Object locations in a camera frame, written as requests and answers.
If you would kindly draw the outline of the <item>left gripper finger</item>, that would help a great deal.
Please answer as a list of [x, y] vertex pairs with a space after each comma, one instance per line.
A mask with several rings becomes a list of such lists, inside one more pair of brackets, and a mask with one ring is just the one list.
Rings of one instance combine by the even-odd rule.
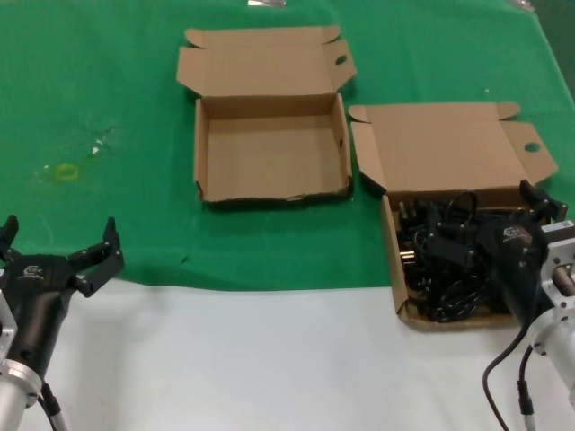
[[19, 252], [12, 244], [19, 231], [19, 222], [16, 215], [9, 215], [1, 227], [0, 232], [0, 259], [8, 264], [19, 257]]
[[84, 297], [93, 296], [116, 277], [124, 269], [125, 261], [115, 218], [108, 219], [100, 243], [77, 251], [66, 260], [76, 275], [84, 275], [75, 281], [75, 289]]

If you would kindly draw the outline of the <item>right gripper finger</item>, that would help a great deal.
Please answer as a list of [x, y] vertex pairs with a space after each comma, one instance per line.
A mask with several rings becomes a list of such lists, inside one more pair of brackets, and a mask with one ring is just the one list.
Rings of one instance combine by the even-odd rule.
[[473, 266], [475, 240], [479, 228], [474, 224], [445, 221], [437, 211], [426, 219], [425, 255], [456, 266]]
[[530, 210], [535, 213], [535, 219], [563, 222], [567, 219], [568, 206], [552, 198], [544, 189], [532, 185], [528, 180], [519, 183], [519, 192]]

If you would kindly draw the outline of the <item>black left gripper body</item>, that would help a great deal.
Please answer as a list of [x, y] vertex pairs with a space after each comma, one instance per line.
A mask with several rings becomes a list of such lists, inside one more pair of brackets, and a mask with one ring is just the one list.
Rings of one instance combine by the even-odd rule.
[[7, 358], [44, 374], [75, 292], [75, 272], [64, 256], [12, 253], [1, 261], [1, 288], [17, 325]]

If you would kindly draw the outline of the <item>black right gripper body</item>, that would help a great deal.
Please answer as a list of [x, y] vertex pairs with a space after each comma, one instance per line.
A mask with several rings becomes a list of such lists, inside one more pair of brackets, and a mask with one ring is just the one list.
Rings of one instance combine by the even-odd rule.
[[490, 281], [520, 325], [534, 320], [538, 301], [543, 245], [540, 217], [533, 210], [518, 210], [487, 222], [479, 229], [477, 244]]

